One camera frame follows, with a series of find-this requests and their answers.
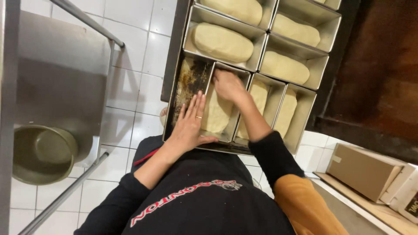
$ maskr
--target raw dough loaf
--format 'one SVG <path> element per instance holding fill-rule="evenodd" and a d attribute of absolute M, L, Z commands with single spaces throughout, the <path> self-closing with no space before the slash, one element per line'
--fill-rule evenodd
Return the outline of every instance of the raw dough loaf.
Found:
<path fill-rule="evenodd" d="M 254 25 L 263 16 L 263 8 L 256 0 L 200 0 L 200 3 Z"/>
<path fill-rule="evenodd" d="M 234 104 L 216 94 L 215 86 L 209 85 L 206 106 L 203 113 L 201 129 L 213 133 L 222 133 L 228 125 Z"/>
<path fill-rule="evenodd" d="M 296 93 L 291 89 L 286 90 L 279 116 L 274 125 L 274 130 L 278 131 L 282 138 L 286 136 L 297 104 Z"/>
<path fill-rule="evenodd" d="M 191 37 L 200 50 L 215 58 L 237 63 L 247 61 L 254 50 L 254 45 L 246 37 L 209 23 L 200 23 L 196 26 Z"/>
<path fill-rule="evenodd" d="M 297 84 L 305 83 L 310 75 L 304 64 L 274 51 L 265 52 L 260 71 Z"/>
<path fill-rule="evenodd" d="M 264 113 L 265 103 L 267 101 L 267 94 L 267 86 L 258 80 L 253 80 L 250 87 L 250 95 L 252 96 L 255 106 L 257 106 L 257 109 L 261 113 L 261 115 Z M 242 118 L 240 118 L 240 123 L 238 125 L 237 137 L 241 137 L 245 140 L 249 139 L 247 128 L 245 127 L 244 120 Z"/>
<path fill-rule="evenodd" d="M 271 31 L 314 47 L 321 40 L 316 28 L 296 23 L 281 14 L 276 15 Z"/>

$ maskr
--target logo on shirt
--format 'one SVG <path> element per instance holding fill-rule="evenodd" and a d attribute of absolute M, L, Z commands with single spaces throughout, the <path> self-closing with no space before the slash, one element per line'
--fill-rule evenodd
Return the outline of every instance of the logo on shirt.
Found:
<path fill-rule="evenodd" d="M 180 190 L 176 193 L 172 193 L 172 194 L 168 195 L 167 197 L 164 197 L 160 201 L 148 206 L 139 215 L 135 216 L 131 220 L 130 227 L 133 227 L 136 224 L 137 221 L 142 220 L 147 214 L 152 213 L 157 208 L 162 207 L 163 205 L 173 201 L 177 197 L 182 196 L 186 193 L 191 193 L 199 187 L 209 187 L 211 185 L 216 185 L 216 186 L 222 187 L 223 189 L 226 189 L 226 190 L 239 190 L 240 187 L 242 187 L 242 184 L 237 183 L 235 180 L 222 181 L 222 180 L 215 179 L 215 180 L 212 180 L 211 182 L 198 183 L 196 185 L 193 185 L 193 186 L 187 187 L 185 189 L 182 189 L 182 190 Z"/>

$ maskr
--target metal rack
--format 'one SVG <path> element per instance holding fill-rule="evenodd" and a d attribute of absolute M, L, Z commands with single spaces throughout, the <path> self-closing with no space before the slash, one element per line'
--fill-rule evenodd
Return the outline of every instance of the metal rack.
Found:
<path fill-rule="evenodd" d="M 51 0 L 57 6 L 61 7 L 83 23 L 90 26 L 92 29 L 109 39 L 108 43 L 104 43 L 99 46 L 99 49 L 110 48 L 109 52 L 104 52 L 104 58 L 109 58 L 105 66 L 98 66 L 102 72 L 101 79 L 104 77 L 103 71 L 105 68 L 107 75 L 105 81 L 101 81 L 104 85 L 101 87 L 101 94 L 104 97 L 97 98 L 96 102 L 101 102 L 101 110 L 105 109 L 107 88 L 110 70 L 113 62 L 114 45 L 117 44 L 121 48 L 125 46 L 123 41 L 111 34 L 104 27 L 92 20 L 87 14 L 76 7 L 68 0 Z M 19 47 L 19 25 L 20 25 L 20 1 L 16 0 L 0 0 L 0 10 L 2 17 L 0 17 L 0 188 L 3 193 L 0 194 L 0 215 L 2 220 L 0 221 L 0 234 L 8 234 L 9 228 L 9 213 L 10 213 L 10 190 L 11 190 L 11 178 L 12 178 L 12 165 L 13 165 L 13 129 L 15 125 L 15 113 L 16 111 L 16 99 L 17 99 L 17 80 L 18 80 L 18 64 L 20 56 Z M 57 48 L 57 44 L 52 45 L 52 48 Z M 101 119 L 103 113 L 98 114 L 97 117 Z M 99 148 L 100 140 L 96 143 L 90 143 L 93 148 Z M 26 228 L 24 228 L 19 234 L 30 235 L 33 234 L 36 229 L 45 222 L 49 216 L 87 179 L 87 177 L 98 168 L 98 166 L 108 157 L 108 153 L 104 153 L 99 157 L 97 149 L 93 151 L 93 154 L 97 156 L 93 165 L 91 165 L 70 187 L 68 187 L 58 198 L 56 198 L 40 215 L 38 215 Z"/>

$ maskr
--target person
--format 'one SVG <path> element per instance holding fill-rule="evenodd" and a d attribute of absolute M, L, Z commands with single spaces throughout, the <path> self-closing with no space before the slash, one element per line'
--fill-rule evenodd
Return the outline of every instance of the person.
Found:
<path fill-rule="evenodd" d="M 153 136 L 139 144 L 131 173 L 75 235 L 348 234 L 238 77 L 216 70 L 213 80 L 217 95 L 239 108 L 274 200 L 253 186 L 237 155 L 195 149 L 218 141 L 199 135 L 206 104 L 199 91 L 165 143 Z"/>

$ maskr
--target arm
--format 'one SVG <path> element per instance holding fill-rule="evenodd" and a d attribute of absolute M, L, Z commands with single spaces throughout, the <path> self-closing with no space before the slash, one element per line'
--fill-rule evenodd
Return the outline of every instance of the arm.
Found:
<path fill-rule="evenodd" d="M 328 209 L 303 170 L 284 145 L 279 132 L 273 131 L 254 101 L 232 73 L 217 70 L 218 95 L 234 102 L 244 118 L 249 148 L 263 169 L 275 193 L 275 201 L 286 213 L 298 235 L 348 233 Z"/>
<path fill-rule="evenodd" d="M 183 155 L 198 145 L 218 139 L 199 136 L 206 97 L 201 91 L 194 95 L 186 112 L 180 114 L 170 138 L 142 167 L 133 174 L 126 174 L 119 185 L 87 217 L 75 235 L 121 234 L 129 218 L 139 208 L 166 171 Z"/>

